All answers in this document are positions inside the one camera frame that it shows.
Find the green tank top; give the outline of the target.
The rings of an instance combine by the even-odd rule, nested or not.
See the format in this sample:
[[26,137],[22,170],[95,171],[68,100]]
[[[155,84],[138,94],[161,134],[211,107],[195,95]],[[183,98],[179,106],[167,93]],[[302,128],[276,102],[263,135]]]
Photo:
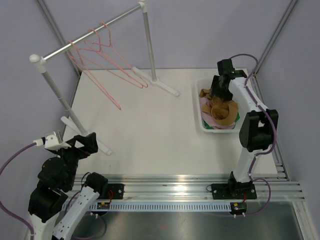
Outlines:
[[240,119],[240,115],[237,114],[235,121],[229,125],[218,124],[211,115],[208,113],[201,113],[202,120],[204,122],[204,127],[210,130],[229,130],[236,126],[236,122]]

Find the pink hanger of green top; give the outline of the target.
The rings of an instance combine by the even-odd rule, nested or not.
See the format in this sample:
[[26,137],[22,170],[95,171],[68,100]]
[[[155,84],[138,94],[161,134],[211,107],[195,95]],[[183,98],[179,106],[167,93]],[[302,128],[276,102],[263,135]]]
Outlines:
[[71,44],[71,47],[75,50],[73,51],[78,56],[79,60],[71,53],[68,53],[67,56],[84,74],[97,86],[97,88],[116,106],[118,110],[122,110],[121,105],[109,94],[104,85],[96,78],[96,76],[89,70],[88,66],[83,62],[83,56],[80,54],[80,49],[72,43],[70,40],[68,41]]

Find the pink hanger of brown top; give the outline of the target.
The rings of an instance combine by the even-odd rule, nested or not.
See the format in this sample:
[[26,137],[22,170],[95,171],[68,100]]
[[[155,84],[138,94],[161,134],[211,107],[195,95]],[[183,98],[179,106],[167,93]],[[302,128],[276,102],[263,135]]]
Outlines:
[[[108,42],[102,43],[101,36],[98,34],[98,42],[92,42],[92,44],[98,45],[99,54],[107,60],[110,64],[115,66],[118,70],[120,70],[124,75],[126,75],[126,81],[140,89],[145,89],[149,85],[148,83],[142,79],[142,77],[138,76],[138,74],[133,70],[133,67],[127,62],[127,60],[117,51],[114,47],[111,37],[111,30],[106,23],[100,22],[100,24],[107,29],[108,32]],[[111,50],[127,67],[124,69],[121,65],[119,65],[115,60],[113,60],[105,51],[105,49]]]

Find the pink hanger of mauve top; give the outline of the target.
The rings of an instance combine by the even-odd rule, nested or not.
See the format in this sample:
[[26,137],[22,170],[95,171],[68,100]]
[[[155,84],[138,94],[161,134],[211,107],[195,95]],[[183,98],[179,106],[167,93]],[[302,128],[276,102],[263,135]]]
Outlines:
[[[98,56],[100,56],[102,59],[104,59],[100,54],[99,54],[99,46],[98,45],[96,45],[96,44],[92,44],[92,42],[98,42],[98,31],[97,30],[94,30],[93,28],[90,28],[88,31],[92,31],[92,32],[94,32],[96,35],[97,35],[97,40],[85,40],[84,41],[84,44],[87,46],[87,48],[82,48],[81,50],[84,50],[84,51],[89,51],[89,52],[94,52],[94,53],[96,53]],[[126,77],[126,78],[124,78],[124,77],[122,77],[122,76],[120,76],[120,75],[118,75],[118,74],[116,74],[116,76],[118,77],[118,78],[121,78],[122,80],[127,80],[128,78]]]

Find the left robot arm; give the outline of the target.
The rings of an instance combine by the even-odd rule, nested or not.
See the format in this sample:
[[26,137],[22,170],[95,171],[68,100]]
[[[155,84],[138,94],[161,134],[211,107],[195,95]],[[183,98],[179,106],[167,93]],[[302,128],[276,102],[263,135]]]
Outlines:
[[74,187],[79,161],[98,152],[96,133],[75,135],[62,141],[56,132],[34,140],[36,146],[53,153],[38,173],[38,184],[31,193],[28,212],[31,219],[32,240],[69,240],[77,225],[97,199],[108,194],[108,179],[97,172],[90,173],[80,190],[78,198],[58,221],[67,193]]

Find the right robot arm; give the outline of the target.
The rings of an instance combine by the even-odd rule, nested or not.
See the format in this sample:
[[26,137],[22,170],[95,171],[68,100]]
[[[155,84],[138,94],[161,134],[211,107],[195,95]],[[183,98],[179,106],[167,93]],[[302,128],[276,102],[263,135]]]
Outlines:
[[217,97],[235,97],[244,113],[239,131],[241,154],[227,183],[211,185],[214,200],[255,200],[256,189],[252,174],[257,160],[275,147],[279,114],[268,109],[248,87],[248,77],[243,70],[219,70],[213,78],[210,92]]

